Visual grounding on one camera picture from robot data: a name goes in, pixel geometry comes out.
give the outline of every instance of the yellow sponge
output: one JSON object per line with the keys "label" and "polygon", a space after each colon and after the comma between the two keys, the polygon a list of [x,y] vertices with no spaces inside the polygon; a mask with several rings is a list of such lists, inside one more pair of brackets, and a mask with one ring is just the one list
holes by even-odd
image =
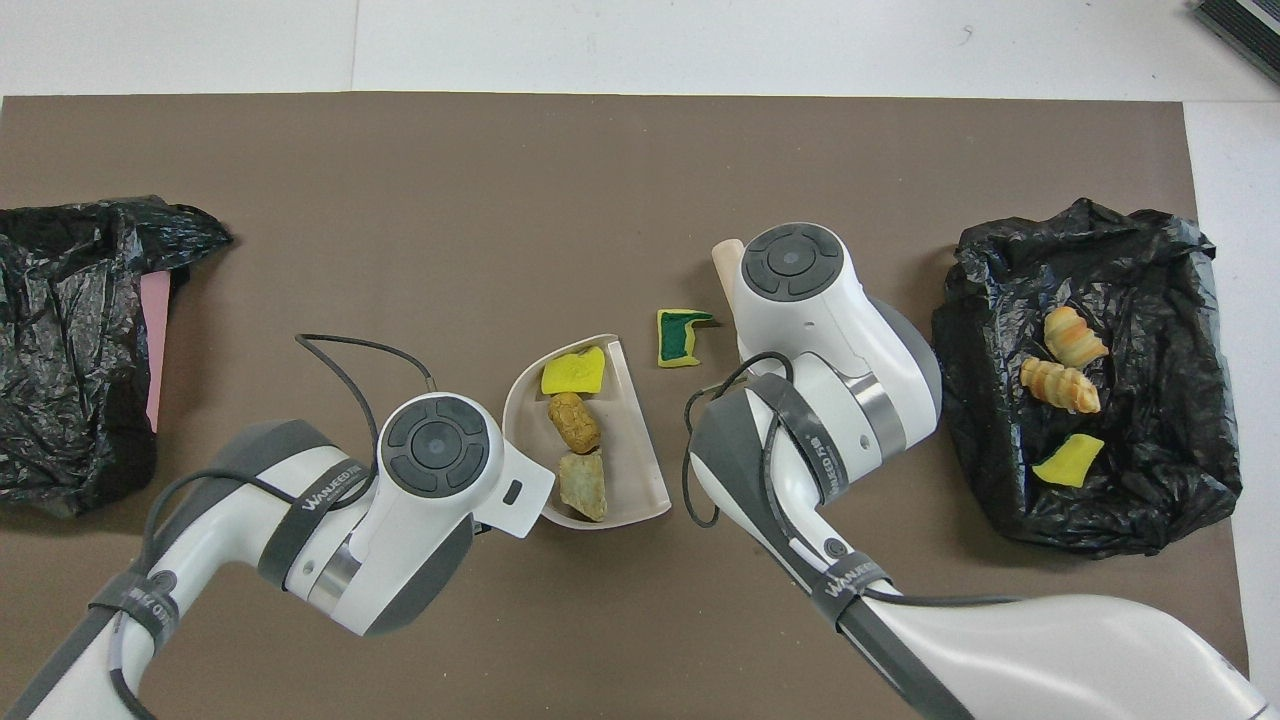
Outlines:
{"label": "yellow sponge", "polygon": [[1070,486],[1073,488],[1084,486],[1084,475],[1089,471],[1093,459],[1102,451],[1105,443],[1087,434],[1073,434],[1066,438],[1057,452],[1050,455],[1039,465],[1032,466],[1036,477],[1046,483],[1056,486]]}
{"label": "yellow sponge", "polygon": [[561,355],[543,366],[543,395],[600,392],[604,384],[604,350],[593,345]]}
{"label": "yellow sponge", "polygon": [[694,323],[713,320],[701,310],[658,310],[658,366],[684,368],[699,365],[694,357]]}

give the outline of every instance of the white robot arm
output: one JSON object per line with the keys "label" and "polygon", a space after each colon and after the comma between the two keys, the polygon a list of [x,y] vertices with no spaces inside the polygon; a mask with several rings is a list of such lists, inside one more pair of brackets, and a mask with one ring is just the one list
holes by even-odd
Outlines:
{"label": "white robot arm", "polygon": [[[215,466],[102,588],[5,719],[150,717],[132,688],[227,562],[256,566],[356,634],[401,628],[449,580],[476,528],[525,537],[554,483],[484,407],[443,392],[392,414],[372,479],[302,420],[243,430]],[[262,487],[242,482],[252,478]],[[342,506],[364,482],[372,493]]]}
{"label": "white robot arm", "polygon": [[723,251],[716,255],[721,277],[732,278],[726,293],[744,360],[762,372],[708,404],[690,465],[724,515],[922,716],[1280,717],[1208,643],[1144,605],[901,596],[817,507],[933,432],[937,360],[910,323],[863,293],[826,228],[773,228],[728,273]]}

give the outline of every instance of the white floor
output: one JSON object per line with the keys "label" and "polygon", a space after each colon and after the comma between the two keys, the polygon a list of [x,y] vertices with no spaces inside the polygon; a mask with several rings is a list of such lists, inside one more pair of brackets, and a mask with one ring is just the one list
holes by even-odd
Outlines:
{"label": "white floor", "polygon": [[1185,101],[1240,425],[1249,661],[1280,701],[1280,86],[1183,0],[0,0],[0,96],[346,90]]}

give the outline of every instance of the gray band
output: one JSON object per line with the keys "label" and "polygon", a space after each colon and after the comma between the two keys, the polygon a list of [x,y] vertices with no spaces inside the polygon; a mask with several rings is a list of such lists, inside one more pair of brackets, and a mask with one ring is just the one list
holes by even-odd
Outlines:
{"label": "gray band", "polygon": [[361,566],[361,562],[351,555],[351,536],[347,536],[316,577],[316,584],[311,585],[311,592],[307,593],[307,602],[323,610],[325,615],[333,615],[333,609],[338,607],[342,593],[347,592],[347,585]]}
{"label": "gray band", "polygon": [[845,609],[863,594],[867,585],[888,579],[888,574],[870,556],[855,550],[827,568],[809,597],[818,612],[838,633],[840,616],[845,614]]}
{"label": "gray band", "polygon": [[867,420],[876,433],[876,442],[881,448],[881,457],[892,457],[906,450],[906,430],[902,429],[902,419],[897,416],[897,407],[884,392],[884,386],[873,373],[867,373],[859,378],[840,375],[840,380],[849,388],[849,395],[854,396],[858,405],[867,415]]}
{"label": "gray band", "polygon": [[159,652],[178,629],[178,603],[165,588],[133,570],[108,580],[88,606],[106,607],[133,618],[151,633],[154,652]]}
{"label": "gray band", "polygon": [[874,660],[872,667],[920,714],[920,717],[974,720],[964,703],[865,602],[855,602],[845,610],[840,619],[840,632],[863,655]]}
{"label": "gray band", "polygon": [[311,483],[311,487],[293,501],[280,524],[275,527],[257,560],[257,574],[269,583],[280,585],[282,591],[285,589],[284,580],[289,568],[293,568],[311,534],[324,520],[325,512],[338,498],[367,478],[369,468],[352,457],[325,470],[320,479]]}
{"label": "gray band", "polygon": [[845,461],[836,450],[836,441],[822,424],[818,414],[800,395],[800,391],[791,383],[774,375],[765,374],[748,386],[765,405],[778,414],[782,427],[795,441],[796,448],[804,457],[809,471],[818,482],[818,493],[822,496],[822,505],[836,500],[851,484],[849,471],[845,470]]}

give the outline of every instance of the green sponge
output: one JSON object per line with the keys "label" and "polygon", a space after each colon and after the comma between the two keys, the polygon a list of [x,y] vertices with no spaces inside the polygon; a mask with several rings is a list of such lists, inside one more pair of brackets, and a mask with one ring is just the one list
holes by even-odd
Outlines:
{"label": "green sponge", "polygon": [[710,313],[664,307],[658,310],[658,366],[698,365],[694,357],[694,323],[714,320]]}

